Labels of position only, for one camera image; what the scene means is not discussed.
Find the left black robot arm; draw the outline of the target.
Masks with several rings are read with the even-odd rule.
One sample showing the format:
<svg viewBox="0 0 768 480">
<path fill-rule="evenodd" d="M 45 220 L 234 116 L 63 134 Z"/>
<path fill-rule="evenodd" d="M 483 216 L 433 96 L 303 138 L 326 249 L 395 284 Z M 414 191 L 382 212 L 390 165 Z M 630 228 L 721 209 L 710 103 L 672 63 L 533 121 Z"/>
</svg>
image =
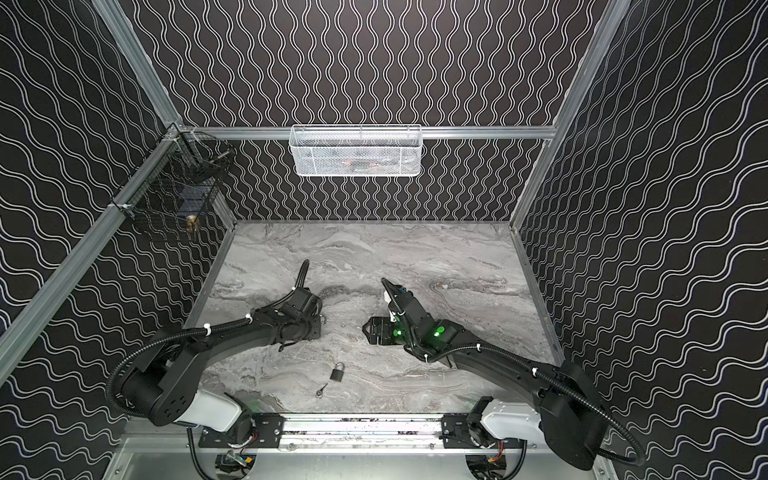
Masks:
<svg viewBox="0 0 768 480">
<path fill-rule="evenodd" d="M 305 287 L 245 317 L 207 327 L 163 329 L 119 361 L 106 386 L 107 402 L 124 415 L 156 426 L 178 423 L 192 408 L 204 371 L 244 351 L 284 349 L 321 336 L 322 299 Z"/>
</svg>

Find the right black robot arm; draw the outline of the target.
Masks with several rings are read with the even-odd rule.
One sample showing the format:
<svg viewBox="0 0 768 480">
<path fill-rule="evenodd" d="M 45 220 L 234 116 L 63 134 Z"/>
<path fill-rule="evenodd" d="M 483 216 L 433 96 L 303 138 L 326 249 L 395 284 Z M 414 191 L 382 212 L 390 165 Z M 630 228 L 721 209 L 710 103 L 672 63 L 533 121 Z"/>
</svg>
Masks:
<svg viewBox="0 0 768 480">
<path fill-rule="evenodd" d="M 593 467 L 610 426 L 608 409 L 581 367 L 523 357 L 481 339 L 465 326 L 436 319 L 414 294 L 397 285 L 385 292 L 386 316 L 363 324 L 368 342 L 401 346 L 424 363 L 470 372 L 520 395 L 536 413 L 535 429 L 561 460 L 581 470 Z"/>
</svg>

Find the black padlock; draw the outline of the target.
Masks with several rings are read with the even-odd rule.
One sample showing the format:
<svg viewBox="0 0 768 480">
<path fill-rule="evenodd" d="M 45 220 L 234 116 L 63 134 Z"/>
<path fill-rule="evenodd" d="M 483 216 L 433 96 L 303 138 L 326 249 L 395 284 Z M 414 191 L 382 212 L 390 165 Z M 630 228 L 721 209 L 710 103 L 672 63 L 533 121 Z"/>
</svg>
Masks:
<svg viewBox="0 0 768 480">
<path fill-rule="evenodd" d="M 329 379 L 333 382 L 341 382 L 345 374 L 345 364 L 343 362 L 337 362 L 329 376 Z"/>
</svg>

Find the brass padlock in basket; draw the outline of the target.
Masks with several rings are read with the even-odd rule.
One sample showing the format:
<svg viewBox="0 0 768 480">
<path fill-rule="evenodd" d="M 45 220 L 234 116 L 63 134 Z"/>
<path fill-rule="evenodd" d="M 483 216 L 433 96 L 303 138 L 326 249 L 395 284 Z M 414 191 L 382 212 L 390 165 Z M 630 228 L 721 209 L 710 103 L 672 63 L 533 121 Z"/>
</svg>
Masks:
<svg viewBox="0 0 768 480">
<path fill-rule="evenodd" d="M 199 231 L 199 222 L 196 215 L 188 215 L 185 219 L 186 222 L 186 231 L 187 233 L 192 236 L 196 235 Z"/>
</svg>

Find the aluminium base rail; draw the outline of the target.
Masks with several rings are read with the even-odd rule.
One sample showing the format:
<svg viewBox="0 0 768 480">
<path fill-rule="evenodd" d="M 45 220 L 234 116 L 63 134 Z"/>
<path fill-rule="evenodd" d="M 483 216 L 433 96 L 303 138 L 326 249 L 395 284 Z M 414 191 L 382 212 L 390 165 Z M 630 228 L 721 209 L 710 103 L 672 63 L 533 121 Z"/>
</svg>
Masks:
<svg viewBox="0 0 768 480">
<path fill-rule="evenodd" d="M 538 417 L 514 404 L 494 432 L 473 414 L 259 414 L 256 436 L 229 445 L 208 427 L 193 430 L 204 453 L 227 450 L 279 454 L 461 454 L 493 453 L 499 440 L 544 446 Z"/>
</svg>

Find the white mesh wall basket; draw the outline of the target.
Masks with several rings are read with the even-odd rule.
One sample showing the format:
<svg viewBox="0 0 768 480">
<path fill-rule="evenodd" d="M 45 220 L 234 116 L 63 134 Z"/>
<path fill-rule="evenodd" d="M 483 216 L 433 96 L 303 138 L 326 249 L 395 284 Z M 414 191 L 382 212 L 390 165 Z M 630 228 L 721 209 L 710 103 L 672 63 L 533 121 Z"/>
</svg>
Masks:
<svg viewBox="0 0 768 480">
<path fill-rule="evenodd" d="M 297 124 L 289 134 L 304 177 L 415 177 L 423 148 L 418 124 Z"/>
</svg>

